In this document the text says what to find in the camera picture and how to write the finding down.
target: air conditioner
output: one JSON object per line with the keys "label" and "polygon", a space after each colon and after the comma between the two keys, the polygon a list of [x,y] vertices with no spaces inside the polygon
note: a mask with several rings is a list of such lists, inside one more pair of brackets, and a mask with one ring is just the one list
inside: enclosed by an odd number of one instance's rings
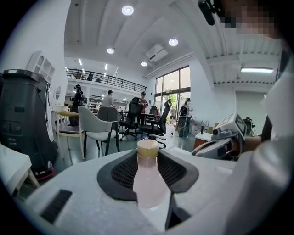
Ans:
{"label": "air conditioner", "polygon": [[146,53],[146,56],[149,58],[149,61],[157,62],[161,58],[165,57],[167,54],[168,52],[164,49],[162,45],[156,44]]}

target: balcony railing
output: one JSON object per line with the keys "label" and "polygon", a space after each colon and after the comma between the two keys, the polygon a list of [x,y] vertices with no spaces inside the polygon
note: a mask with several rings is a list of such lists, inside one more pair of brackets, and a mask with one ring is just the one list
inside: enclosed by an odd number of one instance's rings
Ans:
{"label": "balcony railing", "polygon": [[79,69],[68,68],[66,71],[67,78],[87,80],[97,83],[109,84],[128,90],[134,90],[137,92],[145,92],[146,86],[139,85],[124,79],[116,78],[109,75],[104,75],[102,73],[96,73],[91,71],[82,71]]}

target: large window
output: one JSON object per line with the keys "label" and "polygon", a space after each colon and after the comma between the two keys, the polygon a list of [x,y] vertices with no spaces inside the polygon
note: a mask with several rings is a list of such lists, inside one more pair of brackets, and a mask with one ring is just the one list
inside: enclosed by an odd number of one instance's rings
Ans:
{"label": "large window", "polygon": [[172,107],[176,109],[176,116],[178,116],[180,107],[184,104],[186,98],[191,95],[190,91],[190,67],[180,68],[156,79],[154,105],[162,113],[164,103],[170,99]]}

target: bottle cap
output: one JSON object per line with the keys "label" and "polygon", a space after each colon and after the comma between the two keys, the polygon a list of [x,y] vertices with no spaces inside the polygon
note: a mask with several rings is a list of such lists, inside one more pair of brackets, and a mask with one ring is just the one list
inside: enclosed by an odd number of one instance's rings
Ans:
{"label": "bottle cap", "polygon": [[157,157],[159,144],[155,140],[140,140],[137,143],[138,157]]}

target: white ceiling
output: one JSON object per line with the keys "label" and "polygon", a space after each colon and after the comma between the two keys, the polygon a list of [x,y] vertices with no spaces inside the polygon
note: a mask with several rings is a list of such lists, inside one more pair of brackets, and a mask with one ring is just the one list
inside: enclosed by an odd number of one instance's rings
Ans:
{"label": "white ceiling", "polygon": [[[132,16],[122,14],[124,5],[134,7]],[[236,82],[252,86],[273,83],[276,71],[256,75],[241,74],[240,69],[254,66],[276,70],[281,42],[237,34],[225,29],[216,16],[215,21],[214,26],[207,24],[197,0],[72,0],[65,28],[65,56],[109,63],[146,75],[193,52],[212,87]],[[179,40],[176,47],[168,44],[173,37]],[[145,53],[157,43],[168,55],[153,67],[142,67]],[[108,54],[108,47],[115,48],[115,53]]]}

